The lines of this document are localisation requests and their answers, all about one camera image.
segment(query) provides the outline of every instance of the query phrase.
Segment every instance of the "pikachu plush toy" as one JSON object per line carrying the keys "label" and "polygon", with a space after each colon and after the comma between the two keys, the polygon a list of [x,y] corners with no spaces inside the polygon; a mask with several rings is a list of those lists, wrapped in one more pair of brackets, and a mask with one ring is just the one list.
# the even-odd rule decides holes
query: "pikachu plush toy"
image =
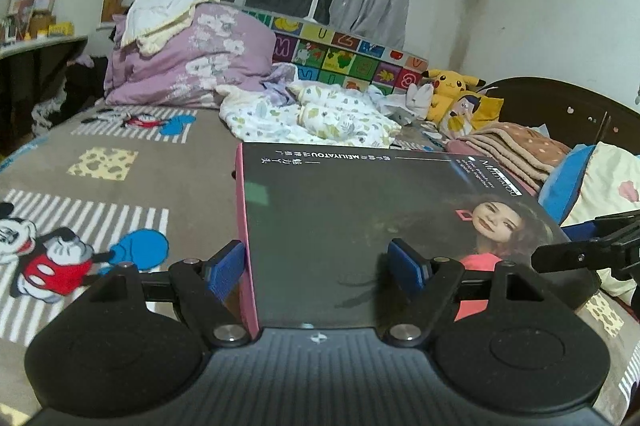
{"label": "pikachu plush toy", "polygon": [[449,106],[460,99],[462,93],[467,90],[467,86],[482,87],[483,80],[473,76],[463,76],[455,71],[442,71],[440,69],[430,69],[422,73],[423,78],[428,78],[433,84],[433,97],[431,98],[431,108],[427,114],[427,119],[434,123],[440,123],[447,112]]}

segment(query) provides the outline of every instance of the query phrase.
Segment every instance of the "pink blanket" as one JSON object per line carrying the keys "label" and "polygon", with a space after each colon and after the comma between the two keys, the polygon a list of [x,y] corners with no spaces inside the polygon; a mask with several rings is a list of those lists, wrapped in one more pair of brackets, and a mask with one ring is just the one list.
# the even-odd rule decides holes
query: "pink blanket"
{"label": "pink blanket", "polygon": [[271,74],[275,34],[260,21],[222,4],[200,4],[191,27],[146,58],[136,44],[120,48],[125,17],[116,21],[116,48],[104,79],[111,105],[219,108],[220,84],[261,91]]}

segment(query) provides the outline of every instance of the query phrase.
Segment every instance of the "white towel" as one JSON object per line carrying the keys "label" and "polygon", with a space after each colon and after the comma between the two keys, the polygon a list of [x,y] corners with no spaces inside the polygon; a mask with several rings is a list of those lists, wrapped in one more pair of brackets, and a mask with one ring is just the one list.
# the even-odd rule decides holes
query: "white towel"
{"label": "white towel", "polygon": [[191,25],[196,5],[207,1],[135,0],[127,14],[120,47],[138,42],[140,54],[154,55],[172,36]]}

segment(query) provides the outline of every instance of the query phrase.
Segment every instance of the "fleece blanket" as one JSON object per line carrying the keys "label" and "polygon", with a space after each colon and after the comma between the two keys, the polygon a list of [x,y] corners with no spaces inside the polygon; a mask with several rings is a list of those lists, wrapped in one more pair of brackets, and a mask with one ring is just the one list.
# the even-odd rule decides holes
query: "fleece blanket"
{"label": "fleece blanket", "polygon": [[460,140],[496,159],[536,192],[570,152],[566,145],[516,123],[496,121]]}
{"label": "fleece blanket", "polygon": [[220,118],[243,141],[389,148],[402,127],[380,113],[373,86],[366,93],[340,85],[294,81],[297,103],[274,104],[265,94],[220,86]]}

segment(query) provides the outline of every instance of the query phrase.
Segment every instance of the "striped pattern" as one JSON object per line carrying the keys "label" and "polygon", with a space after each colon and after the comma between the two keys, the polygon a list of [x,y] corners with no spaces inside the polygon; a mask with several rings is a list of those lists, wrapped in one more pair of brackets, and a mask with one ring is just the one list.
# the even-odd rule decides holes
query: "striped pattern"
{"label": "striped pattern", "polygon": [[434,151],[433,146],[421,145],[420,143],[414,143],[412,141],[403,141],[402,139],[396,139],[391,148],[400,148],[401,150],[419,150],[419,151]]}
{"label": "striped pattern", "polygon": [[634,386],[638,382],[640,382],[640,342],[634,348],[634,353],[631,355],[629,364],[626,367],[625,375],[622,376],[622,380],[618,383],[620,392],[625,396],[627,407],[631,403],[632,392],[635,392]]}
{"label": "striped pattern", "polygon": [[[171,107],[145,107],[145,106],[122,106],[117,110],[129,114],[151,114],[159,119],[169,119],[173,116],[195,116],[198,111],[193,109],[174,109]],[[71,131],[72,135],[112,135],[113,137],[129,137],[130,139],[146,139],[147,141],[162,141],[164,143],[187,142],[187,135],[191,129],[191,123],[184,126],[184,130],[178,135],[160,135],[159,127],[153,129],[141,129],[139,127],[124,127],[121,121],[95,121],[78,125]]]}
{"label": "striped pattern", "polygon": [[[12,216],[33,222],[39,235],[66,226],[84,243],[90,244],[96,253],[107,251],[123,235],[136,229],[155,229],[166,235],[169,220],[167,209],[85,202],[22,190],[11,190],[4,201],[14,204]],[[29,296],[12,298],[9,289],[16,266],[16,262],[0,265],[0,338],[27,346],[36,332],[78,298],[84,288],[76,289],[55,304],[47,304]],[[147,306],[155,310],[154,303]]]}

